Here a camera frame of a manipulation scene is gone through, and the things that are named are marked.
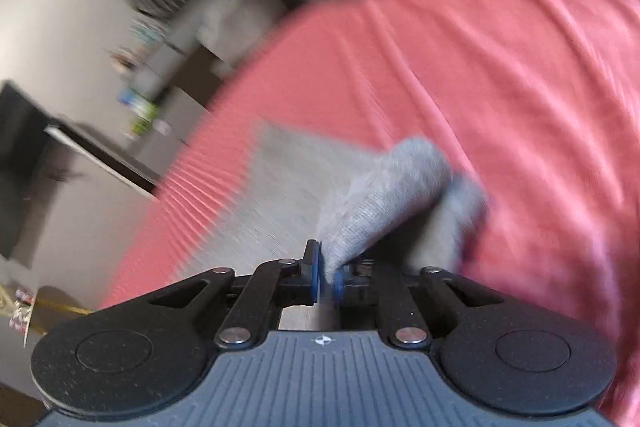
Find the grey knit pants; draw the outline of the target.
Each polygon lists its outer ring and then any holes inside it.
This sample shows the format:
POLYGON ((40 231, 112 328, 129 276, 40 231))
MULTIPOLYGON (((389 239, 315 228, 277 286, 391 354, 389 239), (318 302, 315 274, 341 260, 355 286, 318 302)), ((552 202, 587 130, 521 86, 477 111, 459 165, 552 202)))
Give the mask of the grey knit pants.
POLYGON ((317 239, 334 281, 383 237, 387 258, 408 274, 457 270, 483 224, 487 198, 423 138, 386 153, 266 124, 250 155, 247 186, 208 228, 178 280, 215 267, 250 274, 268 260, 299 256, 317 239))

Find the black wall television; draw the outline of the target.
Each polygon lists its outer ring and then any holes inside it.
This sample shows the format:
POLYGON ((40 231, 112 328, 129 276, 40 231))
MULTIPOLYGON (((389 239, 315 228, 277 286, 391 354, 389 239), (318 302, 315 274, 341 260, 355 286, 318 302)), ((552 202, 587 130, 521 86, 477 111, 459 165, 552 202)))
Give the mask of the black wall television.
POLYGON ((52 117, 17 85, 1 86, 1 257, 11 259, 39 212, 52 117))

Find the grey dressing table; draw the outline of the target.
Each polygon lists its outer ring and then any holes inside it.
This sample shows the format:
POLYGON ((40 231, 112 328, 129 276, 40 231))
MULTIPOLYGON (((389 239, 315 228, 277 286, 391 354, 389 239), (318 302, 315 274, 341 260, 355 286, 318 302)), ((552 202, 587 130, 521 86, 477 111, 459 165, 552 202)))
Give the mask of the grey dressing table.
POLYGON ((131 88, 160 106, 128 153, 161 174, 205 113, 222 80, 286 13, 281 0, 193 0, 134 70, 131 88))

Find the yellow-legged side table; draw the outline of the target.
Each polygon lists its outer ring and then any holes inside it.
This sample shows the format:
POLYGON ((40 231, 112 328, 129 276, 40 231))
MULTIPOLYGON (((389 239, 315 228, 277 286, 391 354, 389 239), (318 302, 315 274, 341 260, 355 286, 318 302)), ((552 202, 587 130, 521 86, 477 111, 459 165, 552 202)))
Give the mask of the yellow-legged side table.
POLYGON ((33 293, 23 286, 15 288, 1 286, 1 316, 8 320, 9 329, 22 335, 24 348, 27 347, 29 336, 34 334, 44 336, 48 332, 36 320, 37 311, 40 309, 79 315, 80 317, 92 313, 86 308, 43 299, 38 296, 38 293, 33 293))

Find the pink ribbed bedspread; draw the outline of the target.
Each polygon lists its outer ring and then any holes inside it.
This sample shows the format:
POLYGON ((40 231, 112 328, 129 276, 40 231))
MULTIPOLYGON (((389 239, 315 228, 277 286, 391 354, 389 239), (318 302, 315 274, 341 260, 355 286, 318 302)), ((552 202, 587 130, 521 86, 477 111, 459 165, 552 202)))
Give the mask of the pink ribbed bedspread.
POLYGON ((324 0, 210 103, 104 298, 175 280, 239 194, 263 122, 432 140, 490 197, 470 279, 596 325, 603 403, 639 421, 639 0, 324 0))

